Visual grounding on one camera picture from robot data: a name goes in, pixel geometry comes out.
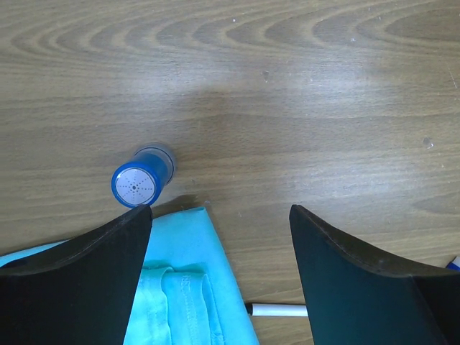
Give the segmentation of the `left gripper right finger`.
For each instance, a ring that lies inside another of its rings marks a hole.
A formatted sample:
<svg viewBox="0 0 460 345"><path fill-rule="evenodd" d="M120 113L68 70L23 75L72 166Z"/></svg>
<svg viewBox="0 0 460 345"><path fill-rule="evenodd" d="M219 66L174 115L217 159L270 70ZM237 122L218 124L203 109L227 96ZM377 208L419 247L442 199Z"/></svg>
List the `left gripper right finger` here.
<svg viewBox="0 0 460 345"><path fill-rule="evenodd" d="M316 344L459 342L459 271L386 252L299 205L289 221Z"/></svg>

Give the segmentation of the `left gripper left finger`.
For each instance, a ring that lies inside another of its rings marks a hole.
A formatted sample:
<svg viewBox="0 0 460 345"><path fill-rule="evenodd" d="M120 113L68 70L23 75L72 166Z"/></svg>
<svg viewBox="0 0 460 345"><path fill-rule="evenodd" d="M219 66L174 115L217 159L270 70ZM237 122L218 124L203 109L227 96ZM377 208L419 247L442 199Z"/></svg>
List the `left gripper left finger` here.
<svg viewBox="0 0 460 345"><path fill-rule="evenodd" d="M1 266L1 343L122 344L151 228L138 206Z"/></svg>

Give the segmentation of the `blue capped white marker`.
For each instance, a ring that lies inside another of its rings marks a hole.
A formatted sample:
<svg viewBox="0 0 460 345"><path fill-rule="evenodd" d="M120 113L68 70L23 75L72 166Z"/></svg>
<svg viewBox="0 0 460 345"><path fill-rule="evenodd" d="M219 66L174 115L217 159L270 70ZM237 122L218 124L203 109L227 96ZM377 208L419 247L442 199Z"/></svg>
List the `blue capped white marker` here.
<svg viewBox="0 0 460 345"><path fill-rule="evenodd" d="M460 270L460 256L454 257L446 266L450 270Z"/></svg>

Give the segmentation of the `blue cylindrical pin container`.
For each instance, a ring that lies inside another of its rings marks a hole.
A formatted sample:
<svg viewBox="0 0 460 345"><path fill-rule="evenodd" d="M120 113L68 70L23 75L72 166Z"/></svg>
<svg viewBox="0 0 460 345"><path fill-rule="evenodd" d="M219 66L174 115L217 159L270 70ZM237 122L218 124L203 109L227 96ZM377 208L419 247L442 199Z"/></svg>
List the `blue cylindrical pin container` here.
<svg viewBox="0 0 460 345"><path fill-rule="evenodd" d="M115 199L128 208L151 206L172 181L176 170L176 159L168 146L148 144L115 170L111 191Z"/></svg>

